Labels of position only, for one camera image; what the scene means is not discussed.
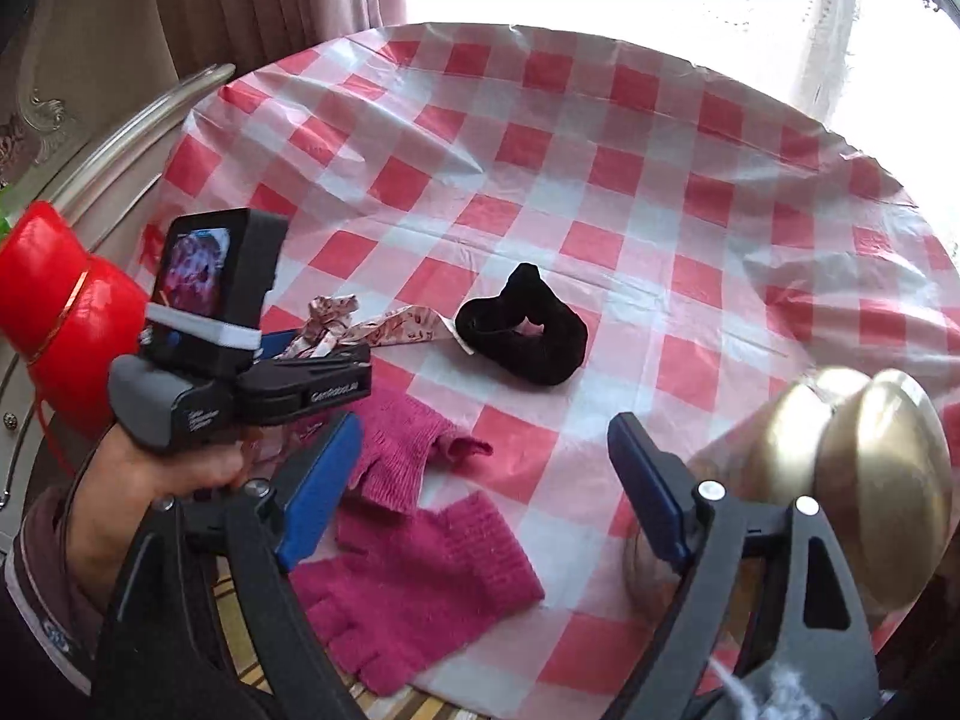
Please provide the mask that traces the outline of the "person's left hand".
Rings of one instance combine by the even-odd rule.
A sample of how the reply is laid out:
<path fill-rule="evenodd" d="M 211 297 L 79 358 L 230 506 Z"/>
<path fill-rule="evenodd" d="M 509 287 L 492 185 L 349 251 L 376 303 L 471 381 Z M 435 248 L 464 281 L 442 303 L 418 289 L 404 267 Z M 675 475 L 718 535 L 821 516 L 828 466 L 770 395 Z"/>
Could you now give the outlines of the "person's left hand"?
<path fill-rule="evenodd" d="M 78 589 L 98 611 L 109 605 L 132 539 L 146 509 L 161 497 L 237 488 L 249 478 L 257 434 L 160 457 L 112 426 L 76 486 L 68 507 L 65 557 Z"/>

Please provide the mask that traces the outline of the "person's left forearm sleeve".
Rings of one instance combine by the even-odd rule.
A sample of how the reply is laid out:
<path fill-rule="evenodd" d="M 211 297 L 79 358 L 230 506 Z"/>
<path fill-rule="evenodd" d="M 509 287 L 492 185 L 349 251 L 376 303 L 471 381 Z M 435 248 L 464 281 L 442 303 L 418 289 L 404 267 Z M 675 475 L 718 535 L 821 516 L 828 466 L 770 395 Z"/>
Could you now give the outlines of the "person's left forearm sleeve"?
<path fill-rule="evenodd" d="M 53 486 L 2 559 L 2 686 L 43 712 L 82 713 L 103 613 L 67 566 L 65 525 L 67 489 Z"/>

